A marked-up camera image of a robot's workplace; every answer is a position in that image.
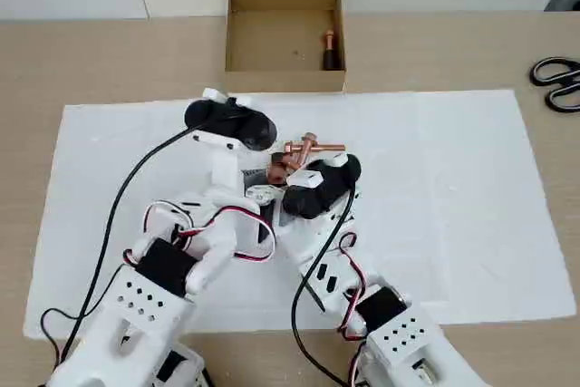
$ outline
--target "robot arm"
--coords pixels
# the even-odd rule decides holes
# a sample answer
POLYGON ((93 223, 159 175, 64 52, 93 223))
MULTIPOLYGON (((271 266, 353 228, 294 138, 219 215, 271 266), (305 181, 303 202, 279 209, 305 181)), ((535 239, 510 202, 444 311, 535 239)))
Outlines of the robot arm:
MULTIPOLYGON (((206 117, 215 112, 211 104, 199 105, 201 111, 188 109, 186 120, 189 116, 192 124, 201 123, 201 112, 207 110, 206 117)), ((225 113, 228 121, 237 120, 228 108, 217 106, 217 111, 222 118, 225 113)), ((262 117, 260 114, 258 119, 264 121, 262 117)), ((146 215, 150 218, 148 230, 127 253, 134 267, 125 266, 115 277, 82 341, 56 368, 47 385, 211 385, 204 375, 203 359, 178 339, 198 309, 197 295, 233 257, 251 257, 236 251, 239 225, 235 216, 218 217, 224 206, 230 206, 245 210, 270 232, 272 228, 258 213, 273 212, 272 225, 280 245, 303 276, 313 269, 306 288, 321 310, 337 321, 344 338, 362 344, 353 358, 348 385, 355 384, 358 374, 358 380, 371 387, 485 387, 439 326, 419 305, 405 301, 388 279, 377 273, 363 246, 355 243, 354 211, 360 195, 356 181, 361 173, 358 159, 335 153, 328 159, 299 165, 286 178, 284 189, 255 185, 245 192, 235 153, 241 143, 249 148, 256 145, 255 140, 248 139, 256 137, 252 133, 256 129, 243 128, 243 138, 234 134, 231 122, 214 131, 194 132, 195 139, 212 147, 211 186, 201 194, 166 202, 177 206, 169 211, 161 208, 155 219, 146 215), (353 206, 337 226, 347 194, 353 189, 353 206), (205 225, 188 225, 190 218, 205 225), (314 265, 334 231, 336 237, 314 265)), ((305 163, 305 156, 300 154, 305 163)), ((242 234, 258 240, 257 226, 249 233, 248 228, 242 228, 242 234)), ((269 259, 273 249, 261 254, 252 258, 269 259)))
MULTIPOLYGON (((339 153, 288 178, 289 188, 278 200, 276 231, 303 276, 344 210, 346 192, 359 174, 358 160, 339 153), (313 177, 313 170, 320 177, 313 177), (340 198, 327 206, 329 191, 340 198)), ((361 342, 349 385, 355 385, 358 373, 371 387, 486 387, 421 306, 405 301, 355 243, 353 210, 359 196, 357 189, 336 242, 307 282, 345 340, 361 342)))

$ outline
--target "black scissors handle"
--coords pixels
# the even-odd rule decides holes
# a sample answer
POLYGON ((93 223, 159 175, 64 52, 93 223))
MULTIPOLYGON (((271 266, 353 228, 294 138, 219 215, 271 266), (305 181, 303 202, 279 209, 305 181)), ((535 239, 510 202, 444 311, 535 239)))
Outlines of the black scissors handle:
POLYGON ((546 95, 546 106, 552 111, 564 113, 580 111, 580 103, 564 105, 556 101, 559 97, 580 91, 580 62, 561 56, 543 59, 529 71, 529 80, 536 86, 562 85, 546 95), (551 76, 540 75, 540 70, 547 65, 564 66, 566 70, 551 76))

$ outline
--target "white foam sheet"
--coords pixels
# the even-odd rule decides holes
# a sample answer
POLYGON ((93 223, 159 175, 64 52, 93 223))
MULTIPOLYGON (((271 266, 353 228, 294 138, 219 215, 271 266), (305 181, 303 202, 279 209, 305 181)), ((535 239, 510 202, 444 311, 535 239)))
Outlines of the white foam sheet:
MULTIPOLYGON (((261 94, 276 146, 314 131, 362 163, 360 244, 405 294, 443 324, 544 319, 575 299, 526 129, 512 91, 261 94)), ((181 129, 189 101, 67 106, 53 158, 24 333, 40 337, 44 309, 78 312, 117 188, 150 148, 181 129)), ((153 199, 203 189, 203 144, 161 152, 121 202, 96 295, 139 235, 153 199)), ((242 168, 267 155, 247 152, 242 168)), ((268 264, 233 261, 199 298, 190 331, 288 329, 297 271, 282 250, 268 264)), ((57 314, 51 332, 65 337, 57 314)), ((305 295, 303 328, 333 325, 305 295)))

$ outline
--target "beige table surface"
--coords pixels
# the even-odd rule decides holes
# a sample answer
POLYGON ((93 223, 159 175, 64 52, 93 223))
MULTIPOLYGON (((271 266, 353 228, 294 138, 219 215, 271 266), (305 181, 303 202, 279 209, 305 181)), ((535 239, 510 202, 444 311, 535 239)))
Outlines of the beige table surface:
MULTIPOLYGON (((548 111, 545 90, 527 82, 527 69, 548 55, 580 58, 580 15, 367 15, 348 16, 345 26, 349 92, 516 90, 578 292, 580 114, 548 111)), ((220 85, 224 34, 225 20, 211 17, 0 24, 1 385, 35 386, 53 360, 48 343, 23 338, 22 323, 64 104, 199 95, 220 85)), ((580 385, 578 317, 446 331, 494 386, 580 385)), ((307 334, 306 341, 345 374, 352 348, 336 334, 307 334)), ((194 335, 187 342, 207 359, 218 387, 330 385, 289 332, 194 335)))

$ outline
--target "open cardboard box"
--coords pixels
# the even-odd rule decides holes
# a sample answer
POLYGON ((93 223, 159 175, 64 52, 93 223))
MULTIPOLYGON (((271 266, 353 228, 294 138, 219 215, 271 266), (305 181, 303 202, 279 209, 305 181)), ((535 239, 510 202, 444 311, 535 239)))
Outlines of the open cardboard box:
POLYGON ((341 0, 229 0, 228 92, 339 92, 345 75, 341 0), (340 70, 323 70, 328 30, 340 70))

